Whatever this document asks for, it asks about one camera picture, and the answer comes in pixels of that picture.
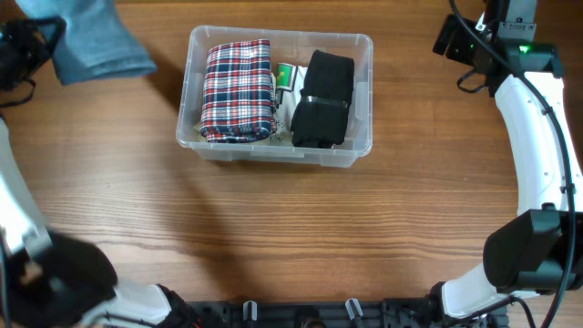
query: black sock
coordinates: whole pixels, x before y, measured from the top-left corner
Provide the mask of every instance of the black sock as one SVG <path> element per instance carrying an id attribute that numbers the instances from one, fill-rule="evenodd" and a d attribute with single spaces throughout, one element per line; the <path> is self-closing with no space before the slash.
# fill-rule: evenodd
<path id="1" fill-rule="evenodd" d="M 331 148 L 344 142 L 353 85 L 353 59 L 314 51 L 303 81 L 302 101 L 291 121 L 293 146 Z M 316 99 L 304 101 L 307 96 Z"/>

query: clear plastic container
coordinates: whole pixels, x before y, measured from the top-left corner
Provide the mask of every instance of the clear plastic container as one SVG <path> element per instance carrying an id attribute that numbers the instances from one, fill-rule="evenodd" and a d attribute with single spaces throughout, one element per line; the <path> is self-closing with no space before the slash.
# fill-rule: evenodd
<path id="1" fill-rule="evenodd" d="M 202 111 L 202 89 L 209 49 L 229 42 L 259 38 L 267 38 L 271 42 L 272 68 L 276 68 L 278 63 L 307 67 L 316 49 L 354 59 L 353 103 L 342 145 L 334 145 L 332 149 L 308 149 L 199 142 L 194 126 L 200 121 Z M 198 26 L 190 34 L 176 139 L 182 147 L 194 149 L 204 159 L 248 159 L 350 167 L 373 147 L 373 41 L 360 34 Z"/>

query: folded plaid shirt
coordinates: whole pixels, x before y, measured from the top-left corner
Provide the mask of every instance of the folded plaid shirt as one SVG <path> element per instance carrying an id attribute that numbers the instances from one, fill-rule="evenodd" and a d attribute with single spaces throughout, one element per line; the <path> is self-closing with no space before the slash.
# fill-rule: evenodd
<path id="1" fill-rule="evenodd" d="M 252 142 L 275 133 L 269 40 L 209 50 L 200 134 L 208 142 Z"/>

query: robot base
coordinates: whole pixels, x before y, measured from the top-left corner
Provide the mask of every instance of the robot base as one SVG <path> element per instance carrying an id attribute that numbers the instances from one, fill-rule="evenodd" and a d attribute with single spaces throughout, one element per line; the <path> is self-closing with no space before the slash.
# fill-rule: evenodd
<path id="1" fill-rule="evenodd" d="M 298 309 L 311 306 L 319 310 L 327 328 L 437 328 L 441 324 L 423 323 L 422 304 L 419 299 L 387 299 L 382 302 L 361 302 L 362 324 L 351 320 L 343 302 L 257 304 L 257 321 L 243 320 L 243 304 L 229 302 L 190 302 L 201 315 L 204 327 L 209 328 L 297 328 L 294 317 Z M 506 307 L 494 311 L 470 324 L 457 328 L 508 327 Z"/>

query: wood grain surface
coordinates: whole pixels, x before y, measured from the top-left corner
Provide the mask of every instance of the wood grain surface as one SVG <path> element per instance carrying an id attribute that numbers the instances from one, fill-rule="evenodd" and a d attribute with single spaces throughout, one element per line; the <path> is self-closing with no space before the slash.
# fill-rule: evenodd
<path id="1" fill-rule="evenodd" d="M 118 11 L 158 73 L 61 87 L 47 64 L 33 101 L 3 111 L 52 227 L 94 242 L 120 276 L 189 301 L 418 297 L 481 262 L 486 237 L 515 218 L 516 173 L 494 99 L 460 92 L 468 68 L 431 51 L 445 0 L 146 2 Z M 460 1 L 467 17 L 483 9 Z M 556 43 L 563 59 L 579 154 L 582 10 L 550 0 L 537 10 L 537 40 Z M 204 161 L 180 147 L 189 33 L 199 25 L 370 36 L 373 151 L 330 169 Z M 529 301 L 537 323 L 550 301 Z M 579 326 L 581 306 L 583 292 L 570 292 L 555 327 Z M 518 309 L 511 320 L 526 322 Z"/>

